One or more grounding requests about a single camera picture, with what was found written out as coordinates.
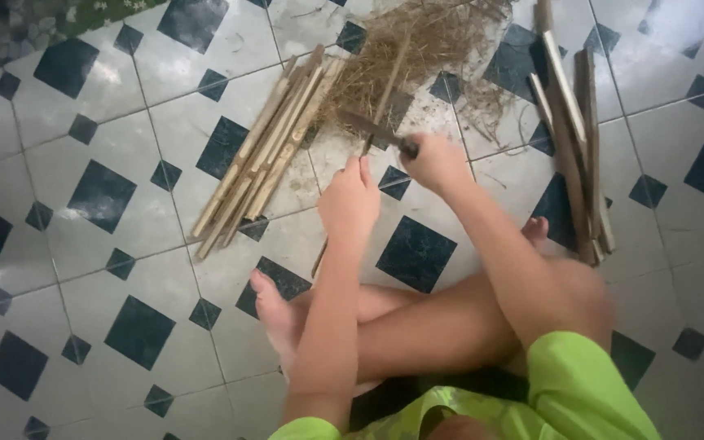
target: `dry grass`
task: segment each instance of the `dry grass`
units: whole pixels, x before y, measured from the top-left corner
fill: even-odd
[[[492,53],[497,30],[508,20],[512,0],[473,0],[461,3],[431,3],[406,0],[389,12],[364,22],[366,40],[359,55],[352,56],[326,100],[320,118],[336,123],[335,109],[344,108],[374,117],[398,49],[411,30],[411,41],[404,63],[396,77],[395,88],[414,92],[440,70],[455,73],[463,81],[463,102],[459,114],[483,136],[495,141],[495,127],[509,102],[476,75]]]

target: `knife blade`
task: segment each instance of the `knife blade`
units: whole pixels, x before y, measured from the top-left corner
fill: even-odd
[[[339,120],[345,124],[349,124],[357,130],[362,132],[370,133],[378,138],[383,139],[387,143],[396,145],[401,153],[405,154],[412,160],[417,158],[417,154],[420,151],[420,145],[410,141],[409,139],[404,139],[400,136],[396,136],[393,132],[387,128],[381,127],[369,121],[365,116],[350,112],[348,110],[338,109],[336,110]]]

